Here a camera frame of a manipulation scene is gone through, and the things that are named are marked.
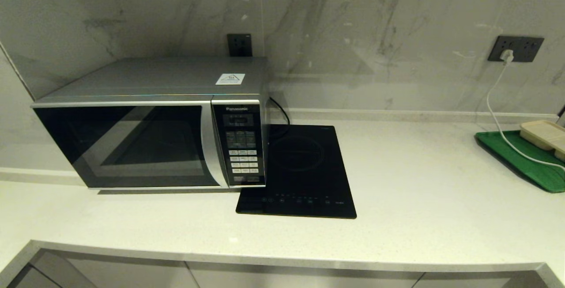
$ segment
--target black power cord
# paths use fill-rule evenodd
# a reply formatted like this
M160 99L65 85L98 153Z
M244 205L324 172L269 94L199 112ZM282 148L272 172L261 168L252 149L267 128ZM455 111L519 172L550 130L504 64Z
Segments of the black power cord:
M276 100L274 100L273 97L269 97L269 100L272 101L275 105L277 105L277 107L282 111L284 117L286 118L285 129L281 130L279 133L271 133L271 138L280 138L288 132L288 129L290 129L290 119L288 118L288 115L286 114L286 111L284 111L283 107Z

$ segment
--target wall outlet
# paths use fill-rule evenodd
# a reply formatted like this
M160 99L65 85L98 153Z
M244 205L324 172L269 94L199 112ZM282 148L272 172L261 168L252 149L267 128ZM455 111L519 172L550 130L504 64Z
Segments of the wall outlet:
M253 56L251 34L228 34L230 56Z
M545 40L543 37L500 35L494 43L488 60L491 62L502 62L502 59L500 59L502 52L511 49L514 51L514 60L512 62L533 62L543 40Z

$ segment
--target gray cabinet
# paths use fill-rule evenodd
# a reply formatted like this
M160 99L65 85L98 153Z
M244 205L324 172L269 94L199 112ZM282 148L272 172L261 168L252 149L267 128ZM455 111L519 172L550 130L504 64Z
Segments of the gray cabinet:
M26 266L8 288L60 288L31 266Z
M534 272L426 273L414 288L544 288Z
M97 288L86 276L57 252L41 250L30 261L51 280L62 288Z
M411 288L422 273L188 262L200 288Z
M62 254L97 288L198 288L181 261Z

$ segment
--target sticker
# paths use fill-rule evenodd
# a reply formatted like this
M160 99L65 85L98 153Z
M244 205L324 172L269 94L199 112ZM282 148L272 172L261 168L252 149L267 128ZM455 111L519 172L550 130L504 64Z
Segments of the sticker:
M244 73L223 73L216 81L216 85L241 85L244 77Z

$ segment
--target white countertop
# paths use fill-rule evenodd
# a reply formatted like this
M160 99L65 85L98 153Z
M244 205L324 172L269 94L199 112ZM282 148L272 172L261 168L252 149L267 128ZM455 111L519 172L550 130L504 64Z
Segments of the white countertop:
M335 126L357 219L236 214L233 192L99 195L0 182L0 287L40 247L325 268L537 269L551 286L565 280L565 193L538 189L482 150L474 133L492 126L295 123Z

